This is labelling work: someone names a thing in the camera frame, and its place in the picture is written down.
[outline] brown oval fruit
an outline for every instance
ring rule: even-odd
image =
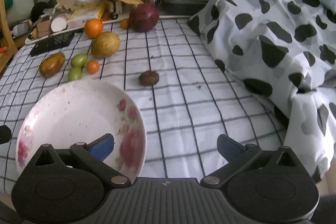
[[[139,82],[144,86],[156,85],[160,80],[160,76],[156,71],[145,71],[139,76]]]
[[[113,32],[103,32],[92,42],[91,53],[97,59],[110,57],[120,46],[120,39]]]
[[[50,78],[54,76],[63,66],[65,56],[62,52],[50,55],[40,64],[40,73],[43,77]]]

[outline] dark brown potato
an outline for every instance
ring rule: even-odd
[[[160,80],[160,76],[156,71],[145,71],[139,76],[139,82],[144,86],[156,85]]]
[[[40,64],[40,73],[45,78],[54,76],[63,66],[65,56],[62,52],[50,55]]]

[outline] wooden chair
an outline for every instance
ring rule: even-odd
[[[8,61],[17,53],[17,47],[15,46],[11,32],[8,27],[5,10],[5,0],[0,0],[0,27],[5,40],[8,43],[8,50],[5,53],[0,54],[0,72],[5,68]]]

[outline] brown small box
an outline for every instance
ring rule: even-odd
[[[52,34],[51,20],[46,20],[37,24],[37,36],[38,38],[45,37]]]

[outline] red onion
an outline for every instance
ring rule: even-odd
[[[143,3],[134,7],[128,18],[130,27],[136,32],[148,32],[155,27],[160,19],[153,2]]]

